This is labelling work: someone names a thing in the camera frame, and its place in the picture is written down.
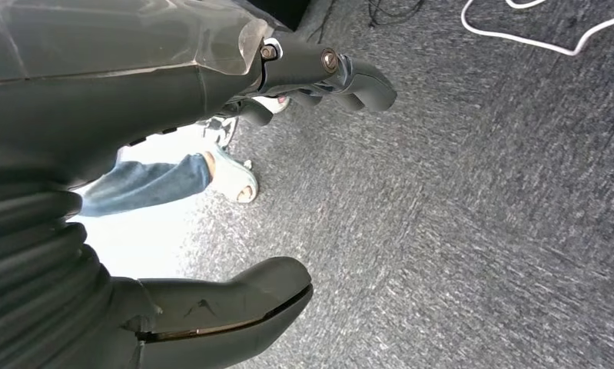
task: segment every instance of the black cable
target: black cable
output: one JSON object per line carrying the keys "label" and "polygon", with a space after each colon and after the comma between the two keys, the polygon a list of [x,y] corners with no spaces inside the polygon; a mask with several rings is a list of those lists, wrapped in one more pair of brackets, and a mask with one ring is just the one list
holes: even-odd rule
{"label": "black cable", "polygon": [[[398,25],[409,21],[417,12],[420,11],[422,5],[424,4],[424,0],[415,0],[415,4],[408,8],[407,10],[399,13],[392,13],[387,10],[381,8],[382,0],[367,0],[368,1],[368,15],[370,16],[370,24],[371,28],[374,27],[383,27],[386,25]],[[393,19],[392,21],[381,21],[379,20],[378,14],[383,14],[385,17],[389,19]]]}
{"label": "black cable", "polygon": [[323,21],[320,23],[320,26],[316,28],[316,30],[313,31],[311,35],[309,35],[309,37],[307,37],[307,42],[311,41],[311,38],[313,38],[318,33],[318,31],[320,31],[320,35],[318,36],[317,43],[320,44],[323,41],[323,37],[325,36],[325,25],[329,20],[331,13],[334,12],[334,4],[336,3],[336,1],[338,0],[331,0],[331,2],[329,3],[329,7],[327,7],[327,11],[325,12],[325,16],[323,17]]}
{"label": "black cable", "polygon": [[[318,44],[323,41],[323,37],[325,36],[325,25],[327,24],[331,14],[334,12],[334,4],[336,1],[338,0],[331,0],[329,6],[327,7],[327,11],[325,12],[325,16],[323,17],[323,21],[320,23],[318,28],[311,32],[311,35],[307,37],[307,42],[311,41],[315,35],[318,35]],[[419,12],[422,5],[424,5],[424,0],[415,0],[415,4],[407,10],[399,13],[392,13],[381,8],[381,1],[382,0],[367,0],[368,15],[370,16],[370,24],[368,26],[371,28],[405,23],[409,21],[417,12]],[[378,17],[379,13],[393,20],[385,22],[380,21]]]}

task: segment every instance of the jeans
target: jeans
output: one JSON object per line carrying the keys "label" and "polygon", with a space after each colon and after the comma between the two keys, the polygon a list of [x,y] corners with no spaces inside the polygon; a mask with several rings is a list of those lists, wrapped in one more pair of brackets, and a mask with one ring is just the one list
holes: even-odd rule
{"label": "jeans", "polygon": [[121,161],[85,192],[80,215],[101,217],[166,204],[204,191],[209,180],[200,154],[177,164]]}

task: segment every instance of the robotic hand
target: robotic hand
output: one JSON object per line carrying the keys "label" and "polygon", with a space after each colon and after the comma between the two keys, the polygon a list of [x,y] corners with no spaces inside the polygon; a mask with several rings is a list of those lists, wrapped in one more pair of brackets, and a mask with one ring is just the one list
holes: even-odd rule
{"label": "robotic hand", "polygon": [[[307,305],[310,275],[294,259],[225,283],[111,278],[82,224],[67,222],[81,207],[69,189],[110,171],[120,147],[214,115],[267,124],[254,96],[393,104],[375,67],[263,42],[254,20],[222,22],[231,14],[193,0],[0,2],[0,368],[226,367],[263,352]],[[218,38],[219,25],[237,38]],[[196,32],[214,38],[195,43]],[[220,58],[197,62],[184,45],[216,45]],[[190,62],[167,63],[183,53]]]}

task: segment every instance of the metal bolt head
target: metal bolt head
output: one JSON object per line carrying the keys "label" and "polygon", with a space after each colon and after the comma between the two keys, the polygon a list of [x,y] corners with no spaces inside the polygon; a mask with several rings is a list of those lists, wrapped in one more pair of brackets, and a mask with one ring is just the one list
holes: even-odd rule
{"label": "metal bolt head", "polygon": [[326,48],[323,51],[322,62],[325,70],[329,73],[333,73],[338,69],[338,56],[336,52],[330,48]]}
{"label": "metal bolt head", "polygon": [[272,45],[265,45],[261,48],[261,58],[263,60],[271,60],[277,57],[277,50]]}

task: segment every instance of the gray carpet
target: gray carpet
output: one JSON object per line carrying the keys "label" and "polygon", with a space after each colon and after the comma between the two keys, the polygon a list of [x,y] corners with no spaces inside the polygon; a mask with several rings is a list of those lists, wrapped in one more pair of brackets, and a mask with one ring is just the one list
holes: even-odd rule
{"label": "gray carpet", "polygon": [[[469,19],[570,46],[614,16],[586,3],[476,0]],[[315,284],[240,367],[614,368],[614,28],[571,58],[472,35],[463,5],[370,29],[366,2],[338,1],[324,39],[385,71],[394,107],[291,106],[239,132],[263,192],[197,201],[188,273],[288,255]]]}

